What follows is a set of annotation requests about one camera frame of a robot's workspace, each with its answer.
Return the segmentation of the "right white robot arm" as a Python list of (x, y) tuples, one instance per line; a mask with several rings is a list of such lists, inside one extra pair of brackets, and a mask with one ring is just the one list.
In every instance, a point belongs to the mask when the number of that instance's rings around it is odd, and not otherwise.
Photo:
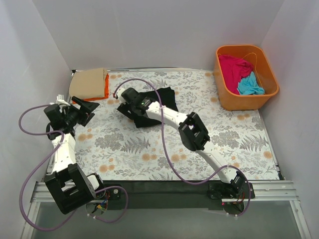
[[(144, 97), (133, 88), (124, 89), (117, 87), (113, 96), (121, 101), (122, 106), (129, 107), (129, 111), (146, 119), (161, 122), (161, 137), (164, 153), (167, 161), (183, 182), (189, 185), (201, 185), (208, 182), (214, 176), (218, 176), (226, 194), (231, 198), (239, 197), (244, 191), (244, 184), (247, 182), (245, 175), (235, 166), (228, 165), (226, 161), (214, 150), (210, 142), (208, 130), (199, 115), (195, 112), (184, 114), (172, 110), (162, 104), (158, 91), (155, 91), (156, 98)], [(207, 179), (200, 182), (190, 182), (183, 179), (174, 169), (165, 145), (164, 126), (168, 125), (176, 129), (181, 141), (188, 150), (200, 155), (214, 169), (214, 173)]]

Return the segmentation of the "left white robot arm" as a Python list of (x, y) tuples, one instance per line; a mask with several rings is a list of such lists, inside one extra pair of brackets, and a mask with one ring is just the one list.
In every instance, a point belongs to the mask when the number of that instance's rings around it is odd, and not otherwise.
[(75, 157), (75, 126), (86, 126), (93, 118), (93, 111), (99, 106), (95, 102), (87, 102), (72, 97), (74, 105), (58, 95), (56, 102), (44, 109), (49, 119), (47, 130), (53, 132), (48, 138), (57, 150), (53, 157), (53, 168), (44, 182), (55, 203), (63, 214), (68, 214), (95, 199), (105, 196), (106, 187), (101, 177), (92, 173), (85, 175)]

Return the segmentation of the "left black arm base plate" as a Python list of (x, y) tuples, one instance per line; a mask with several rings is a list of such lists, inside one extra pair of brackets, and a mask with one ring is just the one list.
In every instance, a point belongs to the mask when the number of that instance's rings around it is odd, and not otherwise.
[(92, 200), (119, 200), (121, 197), (120, 184), (104, 184), (95, 190), (95, 196)]

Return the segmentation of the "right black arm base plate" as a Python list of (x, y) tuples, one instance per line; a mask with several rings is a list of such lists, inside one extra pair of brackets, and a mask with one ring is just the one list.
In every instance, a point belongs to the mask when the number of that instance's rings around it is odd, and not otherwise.
[(234, 189), (230, 184), (222, 183), (221, 181), (211, 181), (208, 184), (208, 196), (211, 199), (238, 199), (244, 195), (245, 199), (248, 199), (250, 194), (251, 199), (255, 198), (255, 193), (252, 183), (249, 183), (250, 189), (247, 183), (239, 189)]

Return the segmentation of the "black t-shirt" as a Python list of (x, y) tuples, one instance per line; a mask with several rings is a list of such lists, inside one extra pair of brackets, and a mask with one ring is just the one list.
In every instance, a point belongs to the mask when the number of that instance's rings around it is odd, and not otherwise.
[[(157, 92), (159, 93), (161, 102), (164, 106), (178, 112), (178, 108), (175, 102), (175, 91), (171, 87), (157, 89)], [(156, 101), (159, 101), (155, 91), (140, 92), (140, 95), (143, 98), (149, 97)], [(132, 117), (136, 128), (151, 127), (161, 124), (161, 122), (158, 120), (147, 119), (143, 116), (132, 115)]]

